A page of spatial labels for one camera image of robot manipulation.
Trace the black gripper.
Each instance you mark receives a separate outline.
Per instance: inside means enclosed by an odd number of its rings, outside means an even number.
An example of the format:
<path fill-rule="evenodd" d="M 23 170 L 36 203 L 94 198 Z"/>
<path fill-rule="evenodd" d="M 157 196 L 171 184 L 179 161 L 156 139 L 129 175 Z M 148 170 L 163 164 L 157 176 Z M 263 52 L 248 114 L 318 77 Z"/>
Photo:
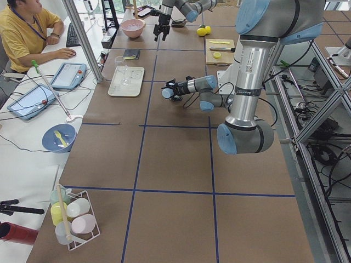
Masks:
<path fill-rule="evenodd" d="M 174 96 L 170 97 L 170 100 L 173 102 L 180 102 L 182 101 L 182 95 L 190 94 L 189 88 L 188 88 L 188 82 L 192 80 L 191 76 L 186 76 L 185 81 L 182 82 L 177 82 L 174 79 L 168 81 L 165 83 L 165 86 L 162 89 L 172 89 L 174 90 Z"/>
<path fill-rule="evenodd" d="M 164 13 L 159 13 L 158 24 L 154 27 L 154 41 L 158 41 L 158 36 L 163 33 L 162 40 L 165 41 L 169 34 L 171 16 Z"/>

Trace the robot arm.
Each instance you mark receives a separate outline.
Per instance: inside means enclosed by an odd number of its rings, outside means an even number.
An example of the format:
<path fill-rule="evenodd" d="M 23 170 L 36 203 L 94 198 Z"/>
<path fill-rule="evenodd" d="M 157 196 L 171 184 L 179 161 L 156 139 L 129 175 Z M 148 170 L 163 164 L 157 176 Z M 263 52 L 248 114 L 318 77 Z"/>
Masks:
<path fill-rule="evenodd" d="M 163 0 L 159 9 L 156 9 L 155 16 L 158 16 L 158 23 L 154 27 L 154 40 L 157 42 L 158 37 L 162 34 L 164 41 L 170 31 L 170 21 L 173 8 L 176 7 L 188 22 L 194 22 L 197 17 L 206 10 L 212 10 L 216 7 L 215 0 L 200 0 L 195 3 L 189 3 L 184 0 Z"/>
<path fill-rule="evenodd" d="M 255 117 L 269 53 L 277 44 L 302 43 L 321 34 L 324 1 L 243 1 L 235 21 L 242 45 L 236 79 L 228 80 L 228 95 L 214 93 L 213 75 L 184 82 L 166 83 L 162 96 L 166 99 L 198 93 L 200 108 L 212 111 L 225 107 L 229 111 L 217 128 L 220 149 L 227 154 L 258 153 L 274 141 L 271 126 Z"/>

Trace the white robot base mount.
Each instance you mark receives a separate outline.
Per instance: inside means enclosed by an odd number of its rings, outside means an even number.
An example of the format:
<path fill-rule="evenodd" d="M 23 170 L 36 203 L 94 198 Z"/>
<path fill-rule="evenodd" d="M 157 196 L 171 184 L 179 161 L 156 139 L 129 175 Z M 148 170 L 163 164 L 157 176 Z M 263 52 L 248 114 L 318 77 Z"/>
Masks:
<path fill-rule="evenodd" d="M 231 82 L 232 84 L 236 84 L 239 66 L 241 62 L 241 53 L 242 53 L 242 44 L 239 38 L 235 46 L 235 52 L 233 55 L 234 62 L 225 71 L 218 71 L 219 76 L 217 78 L 218 78 L 219 84 L 223 84 L 226 82 Z"/>

